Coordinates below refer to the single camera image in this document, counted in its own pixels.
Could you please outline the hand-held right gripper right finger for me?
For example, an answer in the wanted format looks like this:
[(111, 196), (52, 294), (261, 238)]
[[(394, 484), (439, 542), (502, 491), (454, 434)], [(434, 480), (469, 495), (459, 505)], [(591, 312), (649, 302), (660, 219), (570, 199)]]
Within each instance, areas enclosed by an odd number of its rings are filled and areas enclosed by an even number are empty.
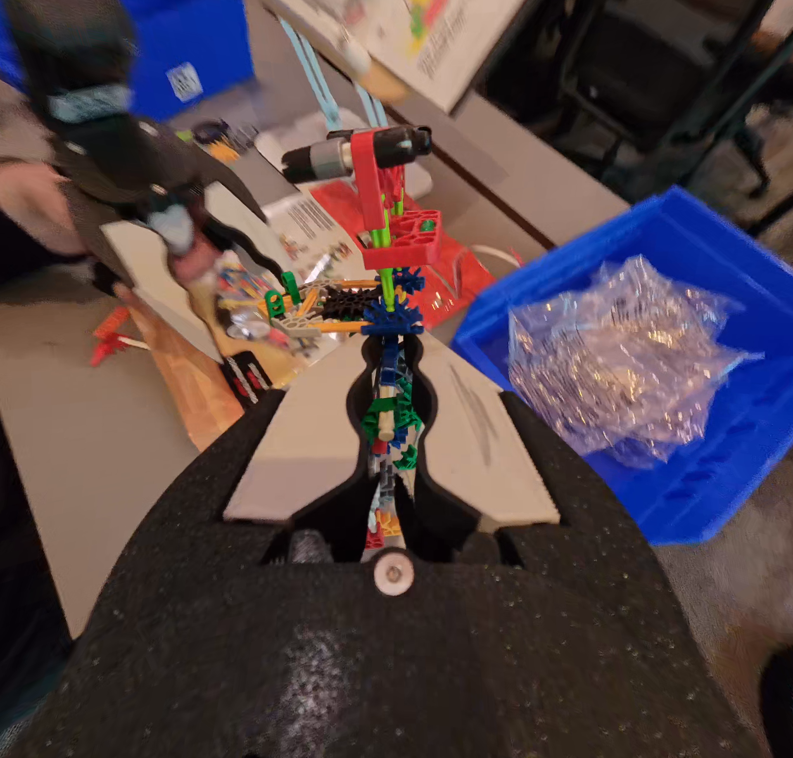
[(558, 525), (560, 514), (501, 398), (504, 391), (433, 336), (421, 336), (420, 372), (437, 409), (425, 423), (430, 481), (470, 506), (479, 532)]

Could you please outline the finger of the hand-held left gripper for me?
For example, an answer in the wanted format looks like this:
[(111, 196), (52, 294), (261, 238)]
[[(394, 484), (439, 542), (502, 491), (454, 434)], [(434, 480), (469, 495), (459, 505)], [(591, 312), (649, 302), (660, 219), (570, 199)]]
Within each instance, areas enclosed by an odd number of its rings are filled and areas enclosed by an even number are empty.
[[(267, 257), (276, 263), (280, 270), (285, 269), (285, 249), (280, 234), (266, 218), (261, 218), (246, 204), (219, 182), (207, 186), (204, 192), (205, 206), (209, 214), (225, 226), (243, 235), (249, 245), (254, 247), (259, 257)], [(237, 262), (253, 275), (269, 283), (280, 283), (281, 274), (274, 274), (243, 248), (239, 240), (216, 237), (216, 245), (224, 246), (222, 259), (225, 263)]]
[(222, 356), (187, 291), (172, 277), (166, 245), (150, 229), (128, 221), (102, 225), (102, 233), (133, 280), (133, 292), (184, 340), (216, 363)]

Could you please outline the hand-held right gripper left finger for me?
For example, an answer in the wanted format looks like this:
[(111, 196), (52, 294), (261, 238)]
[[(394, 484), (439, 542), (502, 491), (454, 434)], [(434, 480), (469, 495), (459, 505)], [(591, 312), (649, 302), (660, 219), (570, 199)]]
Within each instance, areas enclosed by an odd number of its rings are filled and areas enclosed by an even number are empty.
[(361, 442), (347, 396), (366, 370), (364, 342), (348, 339), (286, 389), (223, 511), (225, 521), (286, 523), (352, 476)]

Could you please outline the red yellow toy assembly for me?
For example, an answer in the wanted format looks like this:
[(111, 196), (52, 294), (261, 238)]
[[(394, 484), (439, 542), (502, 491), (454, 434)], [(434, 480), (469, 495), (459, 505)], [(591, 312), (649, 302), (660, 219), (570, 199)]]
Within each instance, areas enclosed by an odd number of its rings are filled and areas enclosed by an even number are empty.
[(405, 548), (405, 541), (396, 513), (379, 507), (369, 515), (365, 550), (387, 547)]

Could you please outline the red toy model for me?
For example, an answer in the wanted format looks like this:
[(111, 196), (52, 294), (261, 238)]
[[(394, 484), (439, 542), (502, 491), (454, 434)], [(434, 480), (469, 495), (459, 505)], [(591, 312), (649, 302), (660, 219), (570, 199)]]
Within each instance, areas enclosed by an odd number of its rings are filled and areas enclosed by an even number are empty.
[(328, 139), (285, 152), (282, 173), (293, 185), (352, 177), (359, 196), (364, 244), (353, 234), (368, 270), (381, 281), (385, 311), (396, 311), (394, 271), (438, 261), (442, 215), (405, 207), (404, 169), (432, 151), (428, 126), (342, 130)]

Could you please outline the small multicolour toy model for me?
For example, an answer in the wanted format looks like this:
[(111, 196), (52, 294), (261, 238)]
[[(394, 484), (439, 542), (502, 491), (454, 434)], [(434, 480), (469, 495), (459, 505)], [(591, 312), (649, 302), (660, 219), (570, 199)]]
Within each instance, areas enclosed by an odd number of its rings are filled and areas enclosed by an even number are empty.
[[(423, 332), (422, 317), (401, 295), (396, 296), (396, 311), (388, 313), (378, 295), (364, 301), (357, 324), (342, 323), (340, 331), (348, 336), (342, 343), (365, 337), (366, 370), (347, 396), (347, 413), (361, 442), (352, 476), (286, 523), (223, 521), (274, 526), (290, 534), (312, 531), (335, 560), (357, 561), (365, 552), (370, 512), (380, 507), (397, 515), (396, 491), (404, 487), (400, 472), (415, 465), (417, 449), (411, 435), (420, 421), (411, 408), (411, 374), (405, 368), (403, 341)], [(266, 429), (285, 391), (268, 393), (274, 410)]]

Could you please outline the person's left forearm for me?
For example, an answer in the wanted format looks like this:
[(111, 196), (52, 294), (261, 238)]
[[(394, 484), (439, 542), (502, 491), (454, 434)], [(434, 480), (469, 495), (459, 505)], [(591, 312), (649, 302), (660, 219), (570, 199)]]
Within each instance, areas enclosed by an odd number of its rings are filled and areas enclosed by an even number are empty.
[(91, 300), (94, 260), (62, 256), (1, 214), (1, 303), (30, 306)]

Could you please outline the person's left hand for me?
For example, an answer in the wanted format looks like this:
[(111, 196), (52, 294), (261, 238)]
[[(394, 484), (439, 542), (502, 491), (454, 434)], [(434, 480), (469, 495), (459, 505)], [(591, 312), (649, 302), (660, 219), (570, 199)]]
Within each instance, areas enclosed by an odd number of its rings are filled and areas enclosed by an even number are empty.
[(86, 256), (61, 186), (65, 178), (44, 162), (1, 166), (1, 209), (35, 242), (58, 256)]

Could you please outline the orange clip connector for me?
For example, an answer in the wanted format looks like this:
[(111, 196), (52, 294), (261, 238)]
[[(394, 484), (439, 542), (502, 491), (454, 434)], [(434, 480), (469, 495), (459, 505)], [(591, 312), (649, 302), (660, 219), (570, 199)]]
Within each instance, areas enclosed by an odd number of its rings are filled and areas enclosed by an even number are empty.
[(131, 314), (127, 307), (118, 306), (114, 308), (111, 314), (105, 317), (99, 326), (94, 329), (93, 337), (100, 342), (104, 342), (118, 336), (130, 317)]

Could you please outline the red connector on white rod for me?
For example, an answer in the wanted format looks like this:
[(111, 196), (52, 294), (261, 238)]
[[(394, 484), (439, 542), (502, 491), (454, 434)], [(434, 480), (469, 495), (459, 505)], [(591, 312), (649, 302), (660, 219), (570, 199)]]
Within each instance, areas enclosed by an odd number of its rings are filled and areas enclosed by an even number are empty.
[(142, 340), (118, 332), (94, 332), (96, 343), (90, 358), (90, 366), (98, 367), (106, 358), (123, 352), (128, 348), (137, 348), (145, 351), (151, 350), (149, 345)]

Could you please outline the blue plastic bin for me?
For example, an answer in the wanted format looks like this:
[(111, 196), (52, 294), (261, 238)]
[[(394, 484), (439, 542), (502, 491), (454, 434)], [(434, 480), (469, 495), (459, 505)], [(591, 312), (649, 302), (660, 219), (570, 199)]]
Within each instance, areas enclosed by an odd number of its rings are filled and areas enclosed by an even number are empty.
[(164, 121), (252, 77), (243, 0), (2, 0), (2, 85), (56, 120)]
[(653, 545), (707, 541), (772, 469), (792, 440), (791, 268), (679, 187), (551, 250), (483, 290), (451, 348), (497, 385), (508, 382), (508, 314), (589, 284), (604, 262), (642, 255), (664, 276), (743, 307), (719, 340), (761, 354), (719, 388), (703, 439), (653, 469), (587, 457)]

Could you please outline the white document stand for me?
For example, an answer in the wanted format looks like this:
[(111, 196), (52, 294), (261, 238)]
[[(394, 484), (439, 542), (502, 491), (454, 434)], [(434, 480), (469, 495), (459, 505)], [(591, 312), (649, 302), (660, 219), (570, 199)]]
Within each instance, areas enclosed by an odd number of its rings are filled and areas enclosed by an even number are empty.
[(364, 118), (360, 118), (350, 109), (340, 107), (323, 74), (318, 56), (307, 38), (293, 30), (285, 20), (280, 19), (279, 22), (304, 70), (319, 109), (289, 125), (267, 129), (256, 137), (254, 147), (268, 163), (278, 171), (283, 171), (282, 158), (289, 150), (324, 141), (332, 131), (370, 129), (384, 127), (389, 123), (382, 103), (357, 83), (354, 89), (362, 105)]

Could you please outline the crumpled clear plastic bag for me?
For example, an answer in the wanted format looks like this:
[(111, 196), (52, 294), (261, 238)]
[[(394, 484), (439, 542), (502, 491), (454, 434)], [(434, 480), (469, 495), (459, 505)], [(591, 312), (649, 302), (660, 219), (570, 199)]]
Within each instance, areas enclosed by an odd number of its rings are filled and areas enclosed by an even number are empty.
[(702, 440), (719, 388), (765, 357), (719, 342), (743, 309), (644, 256), (603, 263), (586, 289), (510, 308), (510, 384), (580, 456), (651, 469)]

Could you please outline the white instruction sheet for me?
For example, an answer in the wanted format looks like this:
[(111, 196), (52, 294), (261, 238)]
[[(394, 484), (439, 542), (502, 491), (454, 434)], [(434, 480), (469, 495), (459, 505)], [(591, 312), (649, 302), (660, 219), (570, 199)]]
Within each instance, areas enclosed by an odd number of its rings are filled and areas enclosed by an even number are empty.
[(259, 0), (385, 103), (414, 93), (444, 114), (471, 89), (529, 0)]

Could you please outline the black metal frame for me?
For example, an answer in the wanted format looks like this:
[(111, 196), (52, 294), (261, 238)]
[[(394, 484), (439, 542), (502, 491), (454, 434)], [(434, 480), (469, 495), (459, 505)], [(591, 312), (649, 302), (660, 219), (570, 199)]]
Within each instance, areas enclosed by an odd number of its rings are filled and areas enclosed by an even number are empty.
[(483, 99), (634, 204), (685, 187), (721, 145), (772, 182), (760, 107), (791, 111), (783, 0), (539, 0), (487, 66)]

